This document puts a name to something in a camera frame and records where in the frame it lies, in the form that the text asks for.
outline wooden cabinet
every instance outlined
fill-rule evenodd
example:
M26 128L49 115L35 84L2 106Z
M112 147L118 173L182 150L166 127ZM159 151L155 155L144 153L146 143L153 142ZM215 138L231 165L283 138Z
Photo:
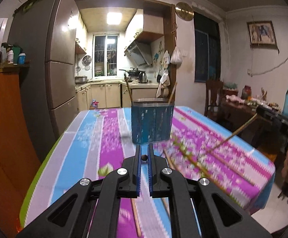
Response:
M128 27L125 30L125 47L126 49L134 39L143 31L144 25L144 18L143 18L143 9L137 9L134 17L130 21Z
M85 24L83 23L83 19L81 18L81 14L78 14L78 23L76 28L76 41L78 45L84 50L87 50L87 28Z
M122 85L122 107L131 107L131 99L128 91L128 87Z
M133 99L155 98L157 88L134 88L132 89Z
M139 42L151 43L164 35L163 17L146 14L137 9L125 31L124 50L136 39Z
M87 96L87 108L89 109L92 102L91 86L86 88L86 96Z
M87 91L85 88L77 92L77 99L78 99L78 108L80 112L89 109L87 107Z
M17 219L23 197L16 191L0 165L0 228L7 237L17 234Z
M0 228L16 234L22 200L40 163L21 106L18 72L0 73Z
M95 99L98 104L98 108L106 108L106 93L105 84L102 85L92 85L91 87L92 98Z
M106 107L121 107L121 88L119 83L105 85Z

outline glass jar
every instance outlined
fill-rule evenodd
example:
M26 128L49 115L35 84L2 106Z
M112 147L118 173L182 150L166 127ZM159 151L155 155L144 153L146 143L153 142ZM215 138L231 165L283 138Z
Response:
M252 97L252 90L250 86L245 85L244 89L242 89L241 98L245 100L249 100Z

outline wooden door frame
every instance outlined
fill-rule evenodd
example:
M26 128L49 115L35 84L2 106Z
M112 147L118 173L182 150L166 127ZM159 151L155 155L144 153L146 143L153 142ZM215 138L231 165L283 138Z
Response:
M123 7L123 8L136 8L143 9L145 13L161 16L164 18L164 38L165 38L165 50L168 50L172 55L176 46L176 14L175 5L164 3L157 0L75 0L78 9L86 8L99 8L99 7ZM176 82L177 66L169 64L169 95Z

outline striped tablecloth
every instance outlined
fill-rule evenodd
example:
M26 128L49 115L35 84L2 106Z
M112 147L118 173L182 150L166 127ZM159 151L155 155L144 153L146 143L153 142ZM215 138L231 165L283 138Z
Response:
M181 151L191 153L193 159L236 203L254 212L267 202L275 167L238 137L214 150L214 155L205 152L230 134L188 107L175 107L171 139L156 143L154 152L161 155L164 150L187 178L199 179L205 172L194 167ZM147 145L142 146L142 153L147 153ZM21 226L28 225L81 178L104 178L106 172L121 167L123 159L134 154L130 108L79 113L37 172L21 208ZM140 235L136 232L131 200L122 199L117 237L171 237L166 203L149 197L147 165L142 165L141 172L140 197L134 200Z

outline white plastic bag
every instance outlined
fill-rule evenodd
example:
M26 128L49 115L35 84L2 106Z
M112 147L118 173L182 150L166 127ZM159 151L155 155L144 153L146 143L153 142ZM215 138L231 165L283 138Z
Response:
M175 38L175 40L176 40L176 47L174 49L172 57L170 58L170 63L178 65L183 62L183 59L181 57L181 52L179 48L177 47L177 38Z
M170 80L168 76L168 70L164 70L163 76L160 79L159 86L156 92L156 97L160 97L162 94L162 88L165 88L169 85L170 85Z
M166 50L165 53L164 53L164 56L163 56L164 69L168 68L168 64L169 64L169 53L168 53L168 50Z

